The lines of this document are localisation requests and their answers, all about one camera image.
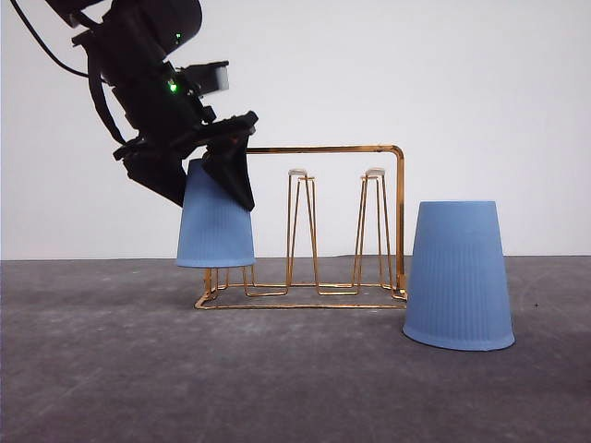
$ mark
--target white backdrop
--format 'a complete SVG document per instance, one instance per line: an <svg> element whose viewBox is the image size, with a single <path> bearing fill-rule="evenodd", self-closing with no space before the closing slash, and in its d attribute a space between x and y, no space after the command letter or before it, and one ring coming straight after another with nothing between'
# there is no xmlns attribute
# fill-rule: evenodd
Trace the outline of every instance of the white backdrop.
<svg viewBox="0 0 591 443"><path fill-rule="evenodd" d="M69 44L78 30L44 2L20 3L58 56L85 69ZM220 117L256 111L251 146L404 150L407 253L420 200L494 199L506 254L591 254L591 2L202 4L201 32L171 60L230 60L230 90L206 102ZM86 81L42 53L7 1L2 34L2 258L174 257L180 209L127 180ZM283 253L296 166L319 180L320 252L351 252L358 176L388 160L253 159L257 254Z"/></svg>

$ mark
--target black robotic arm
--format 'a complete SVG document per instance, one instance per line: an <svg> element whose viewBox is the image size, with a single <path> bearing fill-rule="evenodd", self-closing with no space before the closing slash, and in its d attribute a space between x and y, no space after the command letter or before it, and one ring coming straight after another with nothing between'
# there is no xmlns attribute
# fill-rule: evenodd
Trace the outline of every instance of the black robotic arm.
<svg viewBox="0 0 591 443"><path fill-rule="evenodd" d="M181 161L207 145L203 168L252 210L246 149L258 117L251 111L216 122L215 112L200 100L227 88L228 62L177 69L165 61L199 32L199 1L113 0L103 21L96 23L82 10L101 1L46 0L69 26L87 28L72 41L87 53L95 108L121 145L115 159L123 161L129 178L182 206L187 177ZM125 141L121 136L107 108L103 83L113 88L128 122L139 132L136 138Z"/></svg>

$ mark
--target gray carpet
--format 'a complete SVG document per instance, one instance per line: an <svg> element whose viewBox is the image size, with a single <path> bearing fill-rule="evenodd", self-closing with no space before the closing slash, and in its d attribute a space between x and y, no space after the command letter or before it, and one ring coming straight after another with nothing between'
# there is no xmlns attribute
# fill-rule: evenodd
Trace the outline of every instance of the gray carpet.
<svg viewBox="0 0 591 443"><path fill-rule="evenodd" d="M462 353L399 310L196 311L172 260L4 262L3 441L591 441L591 257L507 270L517 343Z"/></svg>

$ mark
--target black cable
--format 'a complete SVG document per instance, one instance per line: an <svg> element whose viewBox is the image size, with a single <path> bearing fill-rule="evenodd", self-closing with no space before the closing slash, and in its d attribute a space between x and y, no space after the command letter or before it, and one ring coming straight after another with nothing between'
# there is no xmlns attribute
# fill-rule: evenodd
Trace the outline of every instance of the black cable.
<svg viewBox="0 0 591 443"><path fill-rule="evenodd" d="M29 32L31 33L31 35L33 36L33 38L37 41L37 43L42 47L42 49L45 51L45 53L47 55L49 55L49 57L57 63L58 66L64 68L67 72L70 72L72 74L75 74L77 76L80 77L85 77L88 78L89 75L84 73L84 72L80 72L77 71L76 69L71 68L68 65L65 65L64 63L62 63L55 55L54 53L51 52L51 50L47 47L47 45L43 42L42 38L39 36L39 34L37 33L37 31L32 27L32 25L30 24L29 20L27 19L27 17L25 16L25 14L22 12L22 9L20 9L20 6L17 3L17 0L10 0L10 3L12 4L12 6L15 8L15 11L17 11L18 16L20 17L20 19L22 20L22 22L25 24L25 26L27 27L27 29L29 30Z"/></svg>

